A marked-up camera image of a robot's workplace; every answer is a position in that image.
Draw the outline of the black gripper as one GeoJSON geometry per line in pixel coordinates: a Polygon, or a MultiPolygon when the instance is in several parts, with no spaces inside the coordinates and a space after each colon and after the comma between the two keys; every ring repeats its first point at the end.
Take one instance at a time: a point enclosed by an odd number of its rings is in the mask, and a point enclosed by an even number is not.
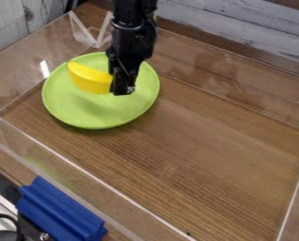
{"type": "Polygon", "coordinates": [[[106,49],[109,91],[129,95],[134,91],[140,61],[153,54],[157,39],[154,13],[158,0],[113,0],[112,40],[106,49]]]}

